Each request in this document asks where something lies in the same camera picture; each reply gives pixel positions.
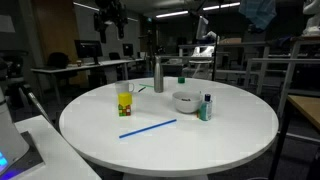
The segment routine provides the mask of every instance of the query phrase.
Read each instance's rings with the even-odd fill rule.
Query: computer monitor
[[[74,40],[79,58],[92,57],[93,65],[99,65],[98,57],[102,56],[100,41]]]
[[[123,55],[133,58],[133,45],[132,44],[122,44]]]
[[[199,23],[198,23],[197,36],[196,36],[197,40],[205,39],[205,36],[207,35],[208,24],[209,24],[209,21],[206,18],[200,16]]]

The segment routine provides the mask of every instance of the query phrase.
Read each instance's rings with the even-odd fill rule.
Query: white bowl
[[[183,113],[196,112],[202,103],[202,95],[192,92],[175,92],[172,95],[174,107]]]

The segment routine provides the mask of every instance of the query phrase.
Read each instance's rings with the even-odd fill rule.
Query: metal water bottle
[[[156,93],[163,92],[163,69],[161,65],[161,57],[156,57],[156,64],[154,66],[154,91]]]

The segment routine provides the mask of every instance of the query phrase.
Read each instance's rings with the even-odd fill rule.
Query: ceiling
[[[97,7],[94,0],[74,0],[75,2]],[[128,10],[154,17],[159,14],[181,11],[182,9],[196,9],[201,0],[120,0]],[[240,0],[225,0],[225,2],[239,2]],[[276,0],[277,6],[297,6],[302,0]],[[208,0],[204,7],[218,5],[217,0]]]

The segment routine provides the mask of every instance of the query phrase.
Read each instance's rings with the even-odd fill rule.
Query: table leg
[[[291,53],[291,59],[295,59],[298,57],[299,51],[300,51],[300,46],[301,44],[299,42],[296,42],[293,46],[292,49],[292,53]],[[291,81],[292,81],[292,77],[294,74],[294,69],[295,69],[295,63],[289,63],[288,65],[288,69],[286,72],[286,77],[285,77],[285,81],[283,84],[283,88],[281,91],[281,97],[280,97],[280,102],[279,102],[279,107],[277,110],[277,114],[279,117],[282,117],[283,114],[283,109],[284,109],[284,105],[288,96],[288,90],[290,88],[291,85]]]
[[[61,98],[60,98],[58,82],[57,82],[57,78],[56,78],[56,76],[54,74],[51,74],[51,82],[53,84],[54,91],[56,93],[57,101],[58,101],[59,104],[61,104]]]
[[[260,70],[259,79],[258,79],[258,88],[256,91],[257,95],[261,95],[264,76],[266,75],[266,71],[267,71],[267,66],[268,66],[268,63],[264,62],[261,64],[261,70]]]
[[[244,78],[244,88],[245,89],[248,89],[248,87],[249,87],[251,67],[252,67],[252,61],[251,61],[251,59],[248,59],[247,69],[246,69],[246,76]]]
[[[278,111],[277,111],[277,114],[279,117],[282,117],[282,114],[283,114],[283,109],[284,109],[286,99],[288,96],[288,90],[291,85],[292,77],[294,74],[294,69],[295,69],[295,63],[289,63],[287,73],[286,73],[286,78],[284,80],[284,84],[283,84],[283,88],[282,88],[282,92],[281,92],[280,103],[279,103],[279,107],[278,107]]]
[[[270,47],[265,46],[264,51],[263,51],[263,58],[268,58],[269,54],[270,54]],[[263,81],[264,81],[264,77],[266,75],[267,67],[268,67],[268,63],[261,64],[261,70],[260,70],[259,79],[258,79],[258,88],[257,88],[257,92],[256,92],[257,95],[261,95]]]
[[[123,63],[123,72],[124,72],[124,80],[128,80],[129,77],[128,77],[128,65],[127,63]]]
[[[180,48],[180,49],[179,49],[179,57],[182,57],[182,56],[183,56],[183,49]]]
[[[273,157],[273,161],[272,161],[272,165],[271,165],[271,170],[269,173],[269,180],[274,180],[276,172],[277,172],[277,167],[278,167],[278,163],[280,160],[280,156],[281,156],[281,152],[282,152],[282,148],[283,148],[283,144],[284,144],[284,140],[286,138],[286,134],[289,128],[289,124],[290,124],[290,119],[292,117],[293,114],[293,106],[292,104],[287,101],[286,107],[285,107],[285,117],[282,123],[282,127],[281,127],[281,131],[280,131],[280,135],[278,138],[278,143],[277,143],[277,148]]]
[[[215,59],[213,59],[213,70],[212,70],[212,74],[211,74],[211,76],[212,76],[212,78],[211,78],[211,80],[212,81],[215,81],[216,80],[216,72],[217,72],[217,67],[218,67],[218,57],[216,57]]]
[[[38,92],[39,92],[39,95],[40,95],[40,101],[43,102],[44,101],[44,95],[43,95],[43,89],[41,87],[41,83],[40,83],[40,77],[38,74],[35,74],[36,76],[36,82],[38,84]]]

